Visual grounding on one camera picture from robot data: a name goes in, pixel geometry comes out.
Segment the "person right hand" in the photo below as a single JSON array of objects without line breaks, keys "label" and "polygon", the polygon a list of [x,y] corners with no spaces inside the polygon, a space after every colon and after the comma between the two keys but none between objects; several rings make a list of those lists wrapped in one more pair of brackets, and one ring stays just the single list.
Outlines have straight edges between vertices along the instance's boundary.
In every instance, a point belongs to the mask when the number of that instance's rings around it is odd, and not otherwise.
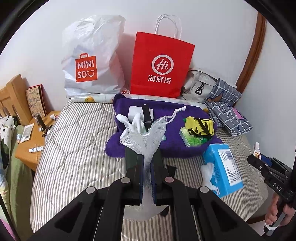
[{"label": "person right hand", "polygon": [[[274,193],[270,206],[268,207],[267,213],[265,215],[265,222],[268,225],[272,225],[278,219],[276,215],[278,213],[277,203],[279,199],[280,196],[277,193]],[[295,214],[295,210],[286,204],[283,208],[283,213],[285,213],[285,218],[281,221],[280,226],[285,226],[289,224]]]}]

